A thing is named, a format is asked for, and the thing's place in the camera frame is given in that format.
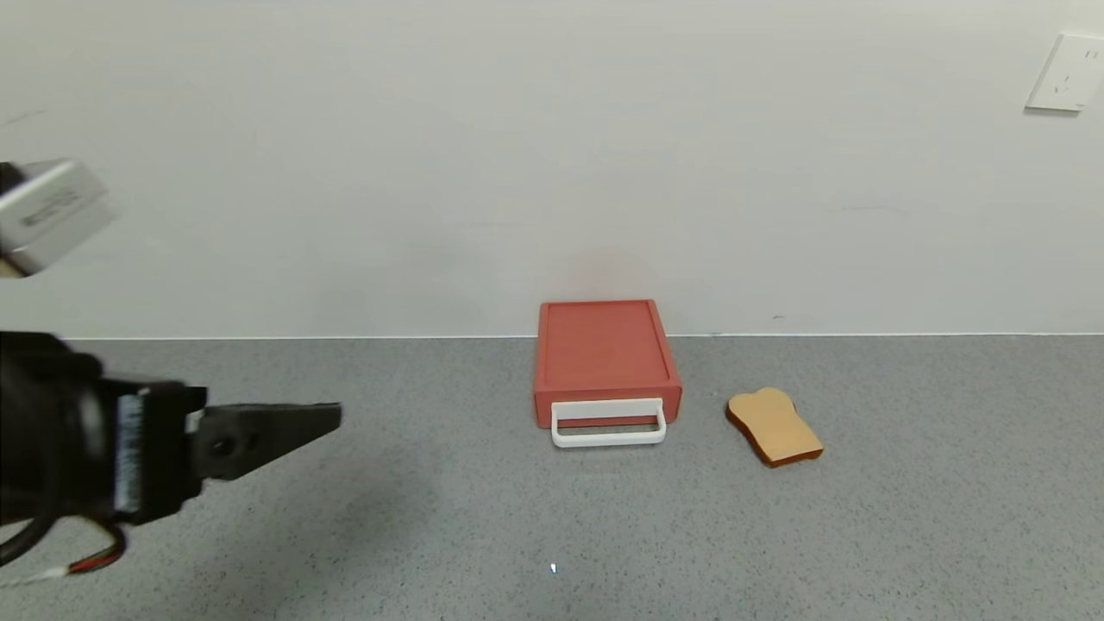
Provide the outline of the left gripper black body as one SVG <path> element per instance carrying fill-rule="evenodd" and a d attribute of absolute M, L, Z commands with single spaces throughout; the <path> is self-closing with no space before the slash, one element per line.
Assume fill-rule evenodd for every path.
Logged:
<path fill-rule="evenodd" d="M 45 452 L 60 457 L 60 515 L 127 525 L 181 511 L 202 483 L 190 467 L 188 417 L 203 386 L 112 373 L 94 354 L 47 333 L 3 334 L 3 520 L 47 497 Z"/>

